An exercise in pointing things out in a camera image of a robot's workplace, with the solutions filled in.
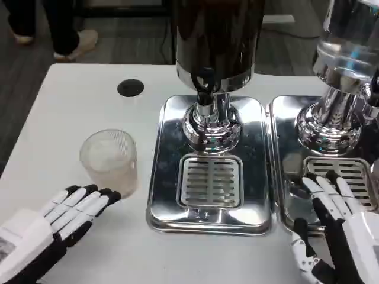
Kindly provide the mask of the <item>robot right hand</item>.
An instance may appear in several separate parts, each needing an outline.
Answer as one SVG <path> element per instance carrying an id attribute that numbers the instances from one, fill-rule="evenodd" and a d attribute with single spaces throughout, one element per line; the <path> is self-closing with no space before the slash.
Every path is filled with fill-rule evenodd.
<path id="1" fill-rule="evenodd" d="M 308 223 L 294 221 L 291 250 L 308 283 L 378 283 L 378 214 L 367 211 L 347 181 L 330 170 L 325 177 L 302 178 L 322 226 L 332 265 L 319 257 L 308 239 Z"/>

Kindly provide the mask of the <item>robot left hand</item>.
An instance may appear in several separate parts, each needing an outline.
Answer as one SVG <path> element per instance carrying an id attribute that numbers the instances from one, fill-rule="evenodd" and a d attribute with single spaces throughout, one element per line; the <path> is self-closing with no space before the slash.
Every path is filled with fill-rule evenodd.
<path id="1" fill-rule="evenodd" d="M 17 211 L 1 225 L 1 283 L 37 283 L 120 199 L 109 188 L 73 185 L 39 211 Z"/>

